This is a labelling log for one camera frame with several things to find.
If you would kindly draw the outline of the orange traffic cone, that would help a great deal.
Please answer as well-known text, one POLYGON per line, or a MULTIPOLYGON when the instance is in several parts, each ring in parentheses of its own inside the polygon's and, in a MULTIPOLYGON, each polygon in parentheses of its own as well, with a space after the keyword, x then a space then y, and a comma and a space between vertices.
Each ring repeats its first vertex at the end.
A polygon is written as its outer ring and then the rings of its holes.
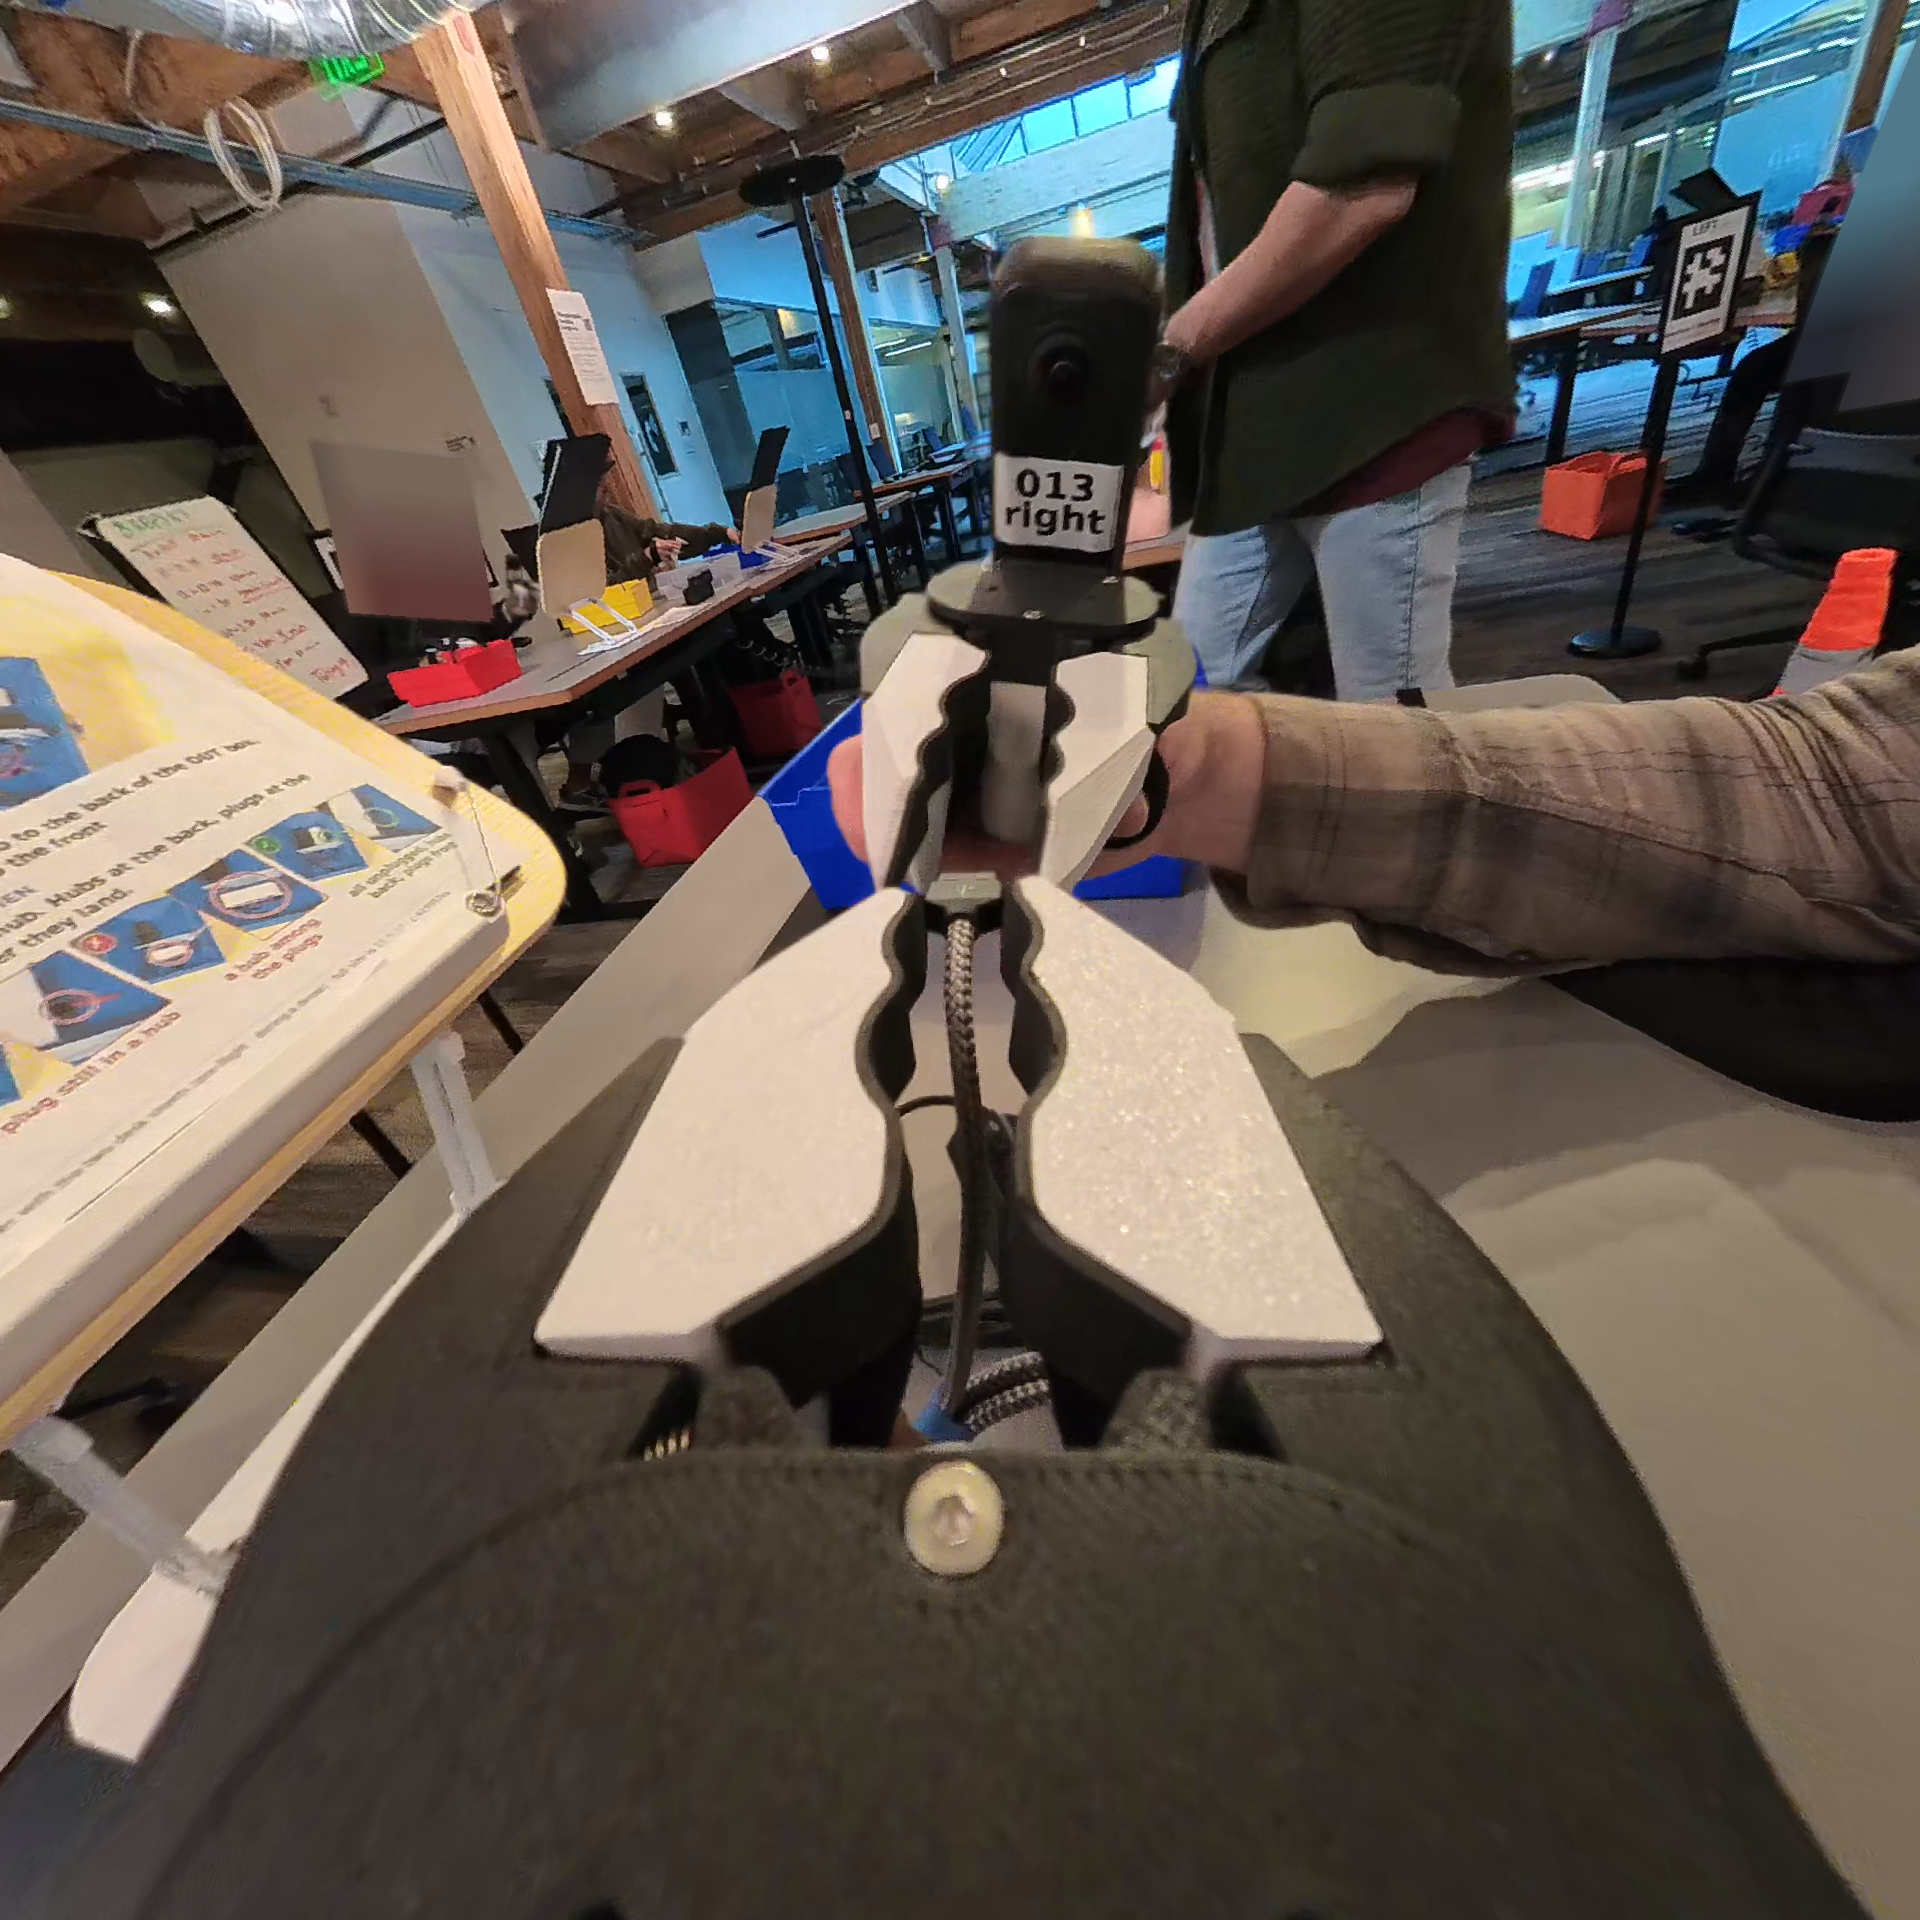
POLYGON ((1880 647, 1898 553, 1888 546, 1845 552, 1774 688, 1789 697, 1866 666, 1880 647))

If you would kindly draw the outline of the wooden post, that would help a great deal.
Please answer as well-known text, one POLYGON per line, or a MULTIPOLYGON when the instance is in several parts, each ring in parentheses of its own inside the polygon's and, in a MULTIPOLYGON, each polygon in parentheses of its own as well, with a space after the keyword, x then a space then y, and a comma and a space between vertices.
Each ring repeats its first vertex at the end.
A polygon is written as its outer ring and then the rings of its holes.
POLYGON ((489 49, 472 26, 472 15, 453 6, 436 27, 418 37, 416 57, 436 95, 441 119, 534 336, 544 370, 560 397, 566 425, 578 437, 608 437, 612 495, 626 512, 661 518, 665 510, 656 503, 640 469, 617 386, 609 378, 584 386, 582 370, 568 352, 573 345, 586 345, 591 312, 568 287, 556 234, 544 218, 512 119, 501 104, 489 49))

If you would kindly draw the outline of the blue storage bin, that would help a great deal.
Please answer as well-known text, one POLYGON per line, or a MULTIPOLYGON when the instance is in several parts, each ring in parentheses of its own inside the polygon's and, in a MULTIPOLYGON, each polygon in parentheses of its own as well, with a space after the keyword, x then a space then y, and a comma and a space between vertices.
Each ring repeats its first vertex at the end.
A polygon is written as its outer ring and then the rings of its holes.
MULTIPOLYGON (((758 794, 801 864, 810 891, 832 914, 872 895, 869 866, 847 849, 832 817, 826 786, 830 754, 860 735, 860 710, 861 702, 854 701, 758 794)), ((1188 890, 1188 874, 1182 859, 1157 855, 1112 874, 1082 878, 1073 895, 1087 904, 1177 898, 1188 890)))

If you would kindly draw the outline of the grey work table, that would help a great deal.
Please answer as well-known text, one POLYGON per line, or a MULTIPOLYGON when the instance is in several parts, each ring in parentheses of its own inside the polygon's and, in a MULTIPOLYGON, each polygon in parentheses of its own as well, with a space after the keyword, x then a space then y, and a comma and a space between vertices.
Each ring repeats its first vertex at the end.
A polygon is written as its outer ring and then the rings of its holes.
POLYGON ((695 609, 668 609, 649 615, 624 638, 612 635, 598 649, 568 651, 557 645, 534 647, 519 656, 521 675, 479 696, 425 710, 400 706, 381 713, 375 725, 390 737, 465 737, 479 735, 484 722, 546 713, 589 701, 598 688, 686 651, 695 638, 725 624, 737 609, 780 598, 785 590, 814 593, 816 576, 847 553, 861 518, 836 512, 810 519, 810 538, 784 530, 777 558, 764 568, 737 571, 719 584, 711 600, 695 609))

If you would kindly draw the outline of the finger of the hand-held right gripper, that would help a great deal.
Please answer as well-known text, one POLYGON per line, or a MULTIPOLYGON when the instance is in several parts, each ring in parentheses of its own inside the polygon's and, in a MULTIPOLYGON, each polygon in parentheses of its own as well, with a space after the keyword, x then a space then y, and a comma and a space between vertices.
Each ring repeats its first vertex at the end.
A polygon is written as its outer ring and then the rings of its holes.
POLYGON ((910 633, 864 701, 860 821, 877 888, 929 888, 944 864, 954 742, 984 713, 989 656, 952 633, 910 633))
POLYGON ((1041 785, 1040 877, 1086 877, 1145 791, 1153 752, 1142 656, 1079 656, 1050 680, 1062 720, 1041 785))

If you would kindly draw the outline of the handwritten whiteboard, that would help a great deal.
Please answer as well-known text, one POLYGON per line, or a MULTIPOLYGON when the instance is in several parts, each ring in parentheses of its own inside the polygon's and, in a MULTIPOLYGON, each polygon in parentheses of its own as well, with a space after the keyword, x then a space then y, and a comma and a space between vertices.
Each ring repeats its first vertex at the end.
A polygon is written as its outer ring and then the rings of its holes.
POLYGON ((254 662, 333 702, 367 683, 337 633, 213 496, 95 514, 88 530, 169 609, 254 662))

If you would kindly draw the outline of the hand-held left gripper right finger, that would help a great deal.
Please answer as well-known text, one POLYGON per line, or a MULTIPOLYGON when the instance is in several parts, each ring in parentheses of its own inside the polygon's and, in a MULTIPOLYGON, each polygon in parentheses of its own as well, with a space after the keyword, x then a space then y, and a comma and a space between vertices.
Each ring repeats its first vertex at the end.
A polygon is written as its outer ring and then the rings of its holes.
POLYGON ((1232 1016, 1056 886, 1009 890, 1001 975, 1024 1095, 1001 1297, 1069 1401, 1110 1416, 1152 1374, 1212 1395, 1246 1369, 1378 1355, 1232 1016))

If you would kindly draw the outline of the instruction sheet wooden board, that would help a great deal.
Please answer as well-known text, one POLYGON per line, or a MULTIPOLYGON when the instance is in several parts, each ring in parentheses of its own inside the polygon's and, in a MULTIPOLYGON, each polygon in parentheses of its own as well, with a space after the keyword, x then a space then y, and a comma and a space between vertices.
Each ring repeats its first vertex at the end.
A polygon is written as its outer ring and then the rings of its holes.
POLYGON ((557 917, 484 786, 129 593, 1 566, 4 1443, 557 917))

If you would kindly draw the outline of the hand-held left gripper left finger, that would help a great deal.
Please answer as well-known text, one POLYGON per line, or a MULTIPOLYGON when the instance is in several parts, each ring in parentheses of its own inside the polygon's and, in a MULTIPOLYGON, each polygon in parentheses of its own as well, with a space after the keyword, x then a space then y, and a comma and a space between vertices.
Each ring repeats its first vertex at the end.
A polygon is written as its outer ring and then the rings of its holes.
POLYGON ((889 890, 686 1033, 542 1311, 542 1352, 761 1369, 826 1399, 910 1341, 919 1229, 898 1097, 924 898, 889 890))

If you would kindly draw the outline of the red storage bin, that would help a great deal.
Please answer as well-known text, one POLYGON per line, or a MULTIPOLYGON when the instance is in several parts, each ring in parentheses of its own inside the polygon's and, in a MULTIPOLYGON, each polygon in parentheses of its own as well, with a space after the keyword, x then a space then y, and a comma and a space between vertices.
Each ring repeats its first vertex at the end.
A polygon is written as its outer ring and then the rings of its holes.
POLYGON ((615 824, 640 870, 686 870, 751 805, 735 750, 705 752, 674 785, 628 782, 609 799, 615 824))
POLYGON ((1546 467, 1540 534, 1586 545, 1625 538, 1640 518, 1646 473, 1640 448, 1594 451, 1546 467))
POLYGON ((512 638, 456 640, 388 675, 390 694, 425 712, 484 701, 521 680, 521 649, 512 638))

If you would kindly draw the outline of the person's right hand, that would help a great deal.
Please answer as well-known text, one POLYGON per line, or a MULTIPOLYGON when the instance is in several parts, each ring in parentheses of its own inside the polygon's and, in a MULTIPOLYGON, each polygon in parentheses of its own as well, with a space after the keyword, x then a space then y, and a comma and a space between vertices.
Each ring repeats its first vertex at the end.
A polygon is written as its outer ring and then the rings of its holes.
MULTIPOLYGON (((1185 715, 1161 737, 1168 799, 1158 827, 1134 849, 1102 850, 1087 878, 1149 857, 1178 857, 1226 874, 1246 874, 1263 794, 1263 715, 1276 697, 1212 690, 1191 701, 1185 715)), ((861 742, 844 742, 826 760, 832 817, 849 850, 866 855, 861 824, 861 742)), ((1001 845, 973 827, 949 827, 941 874, 992 874, 999 881, 1038 871, 1020 845, 1001 845)))

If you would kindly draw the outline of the black mesh pad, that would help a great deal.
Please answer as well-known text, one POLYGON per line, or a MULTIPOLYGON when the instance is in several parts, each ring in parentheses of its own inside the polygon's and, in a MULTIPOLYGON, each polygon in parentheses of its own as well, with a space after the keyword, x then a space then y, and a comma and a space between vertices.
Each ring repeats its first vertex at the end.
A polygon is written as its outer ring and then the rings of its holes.
POLYGON ((1917 966, 1639 960, 1550 984, 1721 1080, 1837 1121, 1917 1121, 1917 966))

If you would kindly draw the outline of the black pole with round disc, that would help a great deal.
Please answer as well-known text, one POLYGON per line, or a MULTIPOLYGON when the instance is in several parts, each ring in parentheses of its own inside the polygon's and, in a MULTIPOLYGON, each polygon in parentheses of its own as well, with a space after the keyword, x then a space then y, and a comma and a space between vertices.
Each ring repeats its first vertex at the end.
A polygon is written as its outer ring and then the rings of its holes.
POLYGON ((847 358, 839 342, 832 319, 832 302, 824 287, 824 263, 820 241, 810 223, 810 202, 826 189, 841 185, 845 168, 833 157, 790 157, 770 168, 764 168, 743 178, 737 195, 750 208, 768 210, 785 207, 792 214, 792 226, 800 238, 800 253, 807 269, 809 291, 816 302, 822 354, 832 374, 832 386, 847 439, 847 467, 854 480, 854 496, 860 501, 861 519, 866 523, 872 563, 880 576, 880 598, 887 609, 898 602, 896 571, 890 566, 889 545, 880 522, 880 505, 872 493, 872 472, 869 465, 869 445, 861 433, 861 419, 853 399, 853 383, 847 378, 847 358))

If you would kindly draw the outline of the black sign stanchion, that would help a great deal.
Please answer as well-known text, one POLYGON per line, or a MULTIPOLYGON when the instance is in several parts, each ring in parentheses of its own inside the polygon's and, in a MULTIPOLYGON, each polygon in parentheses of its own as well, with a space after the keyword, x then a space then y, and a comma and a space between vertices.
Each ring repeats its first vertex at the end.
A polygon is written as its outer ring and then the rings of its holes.
POLYGON ((1634 624, 1630 611, 1654 496, 1664 488, 1673 399, 1684 362, 1710 349, 1721 349, 1733 331, 1757 210, 1760 200, 1756 195, 1738 197, 1724 210, 1696 214, 1673 230, 1673 256, 1654 331, 1656 375, 1640 433, 1639 498, 1626 526, 1614 614, 1604 626, 1581 632, 1567 643, 1567 651, 1581 664, 1634 662, 1653 656, 1662 647, 1662 635, 1634 624))

